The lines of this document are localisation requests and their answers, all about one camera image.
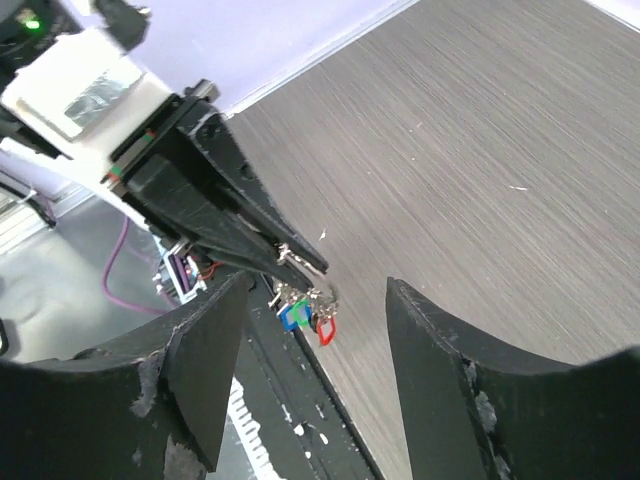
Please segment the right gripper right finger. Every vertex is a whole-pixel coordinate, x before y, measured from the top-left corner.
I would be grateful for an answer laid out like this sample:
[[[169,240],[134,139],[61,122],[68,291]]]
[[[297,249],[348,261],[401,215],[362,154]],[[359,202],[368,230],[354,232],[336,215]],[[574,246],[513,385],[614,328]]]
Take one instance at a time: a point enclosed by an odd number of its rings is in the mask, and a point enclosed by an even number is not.
[[[570,365],[389,279],[387,330],[417,479],[635,479],[639,350]]]

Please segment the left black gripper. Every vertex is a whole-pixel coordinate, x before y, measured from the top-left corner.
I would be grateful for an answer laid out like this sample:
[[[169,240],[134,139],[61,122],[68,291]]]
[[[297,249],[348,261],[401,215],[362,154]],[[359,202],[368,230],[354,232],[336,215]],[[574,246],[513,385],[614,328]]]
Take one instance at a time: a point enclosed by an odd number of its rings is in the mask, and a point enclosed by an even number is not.
[[[195,89],[164,100],[109,161],[101,185],[140,213],[168,246],[300,291],[310,288],[310,279],[278,265],[281,245],[327,272],[327,260],[281,214],[222,115]]]

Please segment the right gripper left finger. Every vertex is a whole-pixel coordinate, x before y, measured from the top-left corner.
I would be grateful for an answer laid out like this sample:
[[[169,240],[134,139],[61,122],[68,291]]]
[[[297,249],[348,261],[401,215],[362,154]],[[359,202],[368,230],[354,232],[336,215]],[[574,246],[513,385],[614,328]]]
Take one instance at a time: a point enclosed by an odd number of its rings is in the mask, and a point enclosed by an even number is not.
[[[216,469],[248,279],[71,359],[1,365],[5,479],[202,479]]]

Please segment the keyring with tagged keys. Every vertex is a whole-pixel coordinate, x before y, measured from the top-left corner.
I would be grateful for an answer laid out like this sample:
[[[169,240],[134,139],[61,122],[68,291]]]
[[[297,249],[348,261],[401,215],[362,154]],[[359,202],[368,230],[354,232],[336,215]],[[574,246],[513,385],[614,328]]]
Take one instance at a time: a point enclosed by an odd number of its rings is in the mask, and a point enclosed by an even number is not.
[[[282,281],[274,280],[274,297],[268,306],[275,311],[286,331],[307,326],[317,335],[322,347],[328,346],[337,331],[337,289],[324,273],[295,254],[288,244],[280,244],[278,249],[278,264],[295,266],[298,270],[305,271],[311,277],[312,286],[306,291],[300,291]]]

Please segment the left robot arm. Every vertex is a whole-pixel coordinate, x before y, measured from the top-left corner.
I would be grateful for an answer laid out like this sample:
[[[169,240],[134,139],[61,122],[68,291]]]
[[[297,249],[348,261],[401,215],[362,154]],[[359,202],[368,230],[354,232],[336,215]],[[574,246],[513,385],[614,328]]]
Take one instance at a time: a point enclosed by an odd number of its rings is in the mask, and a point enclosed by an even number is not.
[[[73,180],[165,239],[317,292],[328,264],[278,211],[201,80],[182,93],[131,51],[149,26],[125,1],[1,5],[1,136],[54,159]]]

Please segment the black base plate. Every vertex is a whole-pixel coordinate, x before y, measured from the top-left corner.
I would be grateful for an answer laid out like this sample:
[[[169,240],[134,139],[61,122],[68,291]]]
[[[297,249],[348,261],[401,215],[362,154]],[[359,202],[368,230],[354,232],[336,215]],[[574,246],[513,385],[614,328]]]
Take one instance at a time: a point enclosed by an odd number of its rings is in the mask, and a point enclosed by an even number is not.
[[[379,479],[382,473],[304,335],[287,332],[267,303],[268,281],[249,278],[235,378],[282,479]]]

